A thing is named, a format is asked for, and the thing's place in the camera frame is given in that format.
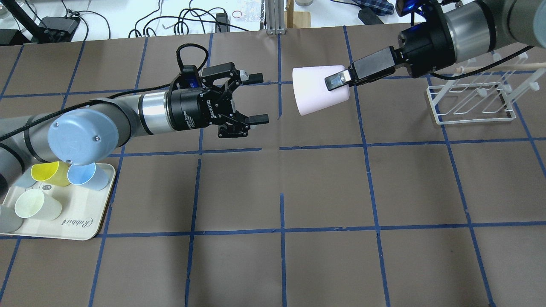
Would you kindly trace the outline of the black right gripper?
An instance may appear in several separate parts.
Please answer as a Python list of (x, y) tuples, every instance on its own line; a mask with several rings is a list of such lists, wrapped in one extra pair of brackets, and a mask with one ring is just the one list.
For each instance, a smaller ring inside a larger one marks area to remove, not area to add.
[(456, 50), (441, 5), (423, 6), (415, 13), (423, 16), (425, 22), (401, 31), (397, 49), (386, 47), (352, 62), (350, 71), (327, 76), (326, 89), (333, 91), (345, 85), (373, 82), (392, 75), (400, 67), (405, 67), (409, 76), (417, 78), (454, 64)]

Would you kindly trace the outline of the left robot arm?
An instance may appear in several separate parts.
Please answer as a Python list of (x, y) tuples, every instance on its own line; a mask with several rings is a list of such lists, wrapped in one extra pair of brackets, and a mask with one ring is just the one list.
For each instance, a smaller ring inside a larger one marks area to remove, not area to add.
[(158, 92), (138, 90), (35, 116), (1, 120), (0, 191), (8, 189), (36, 163), (62, 161), (89, 165), (109, 156), (137, 136), (218, 127), (219, 138), (246, 137), (252, 126), (269, 122), (266, 114), (245, 116), (235, 108), (234, 91), (259, 84), (232, 62), (203, 68), (184, 65)]

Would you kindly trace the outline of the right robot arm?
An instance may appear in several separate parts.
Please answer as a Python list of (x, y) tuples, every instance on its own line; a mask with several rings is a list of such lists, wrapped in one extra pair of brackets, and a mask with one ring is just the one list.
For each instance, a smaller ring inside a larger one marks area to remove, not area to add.
[(398, 48), (376, 51), (352, 62), (346, 69), (324, 78), (327, 90), (357, 86), (392, 75), (405, 67), (418, 78), (511, 43), (524, 43), (521, 52), (545, 47), (543, 0), (474, 0), (444, 12), (448, 0), (398, 0), (398, 16), (420, 15), (424, 22), (398, 35)]

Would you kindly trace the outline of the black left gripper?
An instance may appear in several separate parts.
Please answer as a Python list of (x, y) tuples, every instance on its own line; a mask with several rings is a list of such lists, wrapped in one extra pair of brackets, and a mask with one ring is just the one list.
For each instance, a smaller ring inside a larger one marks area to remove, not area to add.
[(247, 137), (250, 126), (269, 123), (267, 113), (245, 116), (235, 108), (234, 91), (243, 84), (264, 82), (261, 72), (249, 74), (236, 69), (234, 63), (203, 69), (196, 89), (179, 89), (179, 75), (167, 91), (167, 117), (175, 131), (218, 127), (219, 138)]

